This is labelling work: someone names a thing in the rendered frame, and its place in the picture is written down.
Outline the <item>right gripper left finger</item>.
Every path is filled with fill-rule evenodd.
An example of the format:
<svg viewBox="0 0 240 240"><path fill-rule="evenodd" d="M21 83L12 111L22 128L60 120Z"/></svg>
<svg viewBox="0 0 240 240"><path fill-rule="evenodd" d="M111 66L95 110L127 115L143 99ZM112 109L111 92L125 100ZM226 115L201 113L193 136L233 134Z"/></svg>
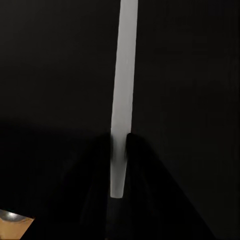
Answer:
<svg viewBox="0 0 240 240"><path fill-rule="evenodd" d="M105 240L110 134L94 138L20 240ZM78 223L93 180L85 221Z"/></svg>

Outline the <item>pen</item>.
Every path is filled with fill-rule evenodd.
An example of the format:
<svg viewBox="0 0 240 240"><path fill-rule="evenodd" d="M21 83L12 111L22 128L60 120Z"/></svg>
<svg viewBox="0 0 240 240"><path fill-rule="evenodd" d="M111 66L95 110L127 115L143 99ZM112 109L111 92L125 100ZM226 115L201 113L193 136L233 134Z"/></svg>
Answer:
<svg viewBox="0 0 240 240"><path fill-rule="evenodd" d="M135 53L139 0L121 0L110 148L110 197L122 198L132 128Z"/></svg>

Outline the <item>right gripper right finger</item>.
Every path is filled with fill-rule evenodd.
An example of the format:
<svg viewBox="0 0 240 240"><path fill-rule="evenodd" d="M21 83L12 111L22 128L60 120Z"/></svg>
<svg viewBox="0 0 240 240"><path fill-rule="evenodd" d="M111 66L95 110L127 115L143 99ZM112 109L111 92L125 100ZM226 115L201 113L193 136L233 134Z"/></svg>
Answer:
<svg viewBox="0 0 240 240"><path fill-rule="evenodd" d="M133 240L217 240L149 143L128 134ZM152 221L143 173L161 223Z"/></svg>

